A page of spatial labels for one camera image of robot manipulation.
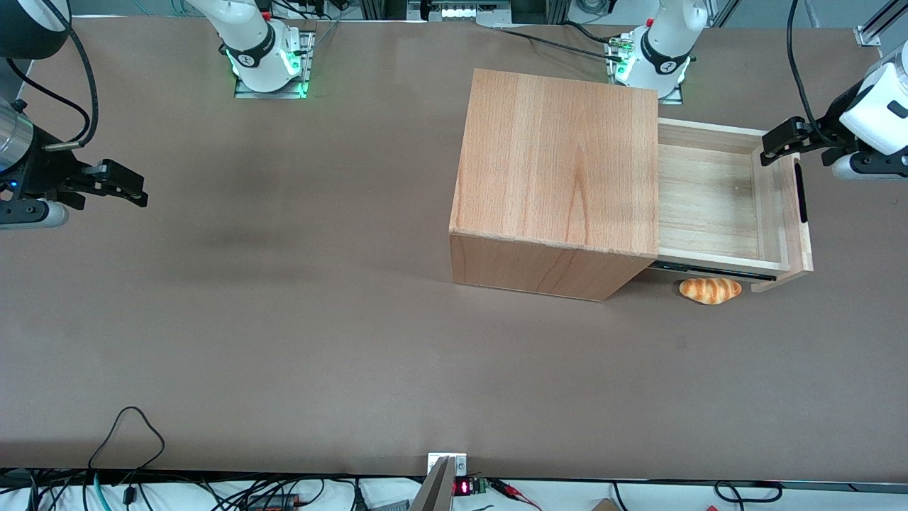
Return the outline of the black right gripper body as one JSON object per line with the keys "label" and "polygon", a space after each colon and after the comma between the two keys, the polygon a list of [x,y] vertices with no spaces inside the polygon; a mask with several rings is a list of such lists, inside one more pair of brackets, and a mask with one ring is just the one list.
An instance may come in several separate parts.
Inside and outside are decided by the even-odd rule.
{"label": "black right gripper body", "polygon": [[94,182],[84,174],[89,166],[71,150],[47,152],[57,138],[34,138],[29,145],[22,139],[2,139],[2,191],[10,191],[10,200],[2,200],[2,213],[15,211],[16,202],[27,199],[60,200],[65,206],[83,210],[82,195],[93,194]]}

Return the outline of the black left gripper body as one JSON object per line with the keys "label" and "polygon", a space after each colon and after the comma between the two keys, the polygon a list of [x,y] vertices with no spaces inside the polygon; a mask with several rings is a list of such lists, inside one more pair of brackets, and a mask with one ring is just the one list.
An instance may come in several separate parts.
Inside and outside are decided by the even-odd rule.
{"label": "black left gripper body", "polygon": [[816,141],[824,148],[845,148],[862,141],[871,148],[887,148],[885,110],[883,100],[875,91],[875,85],[886,72],[885,65],[876,65],[868,70],[859,83],[840,94],[830,104],[826,113],[815,121]]}

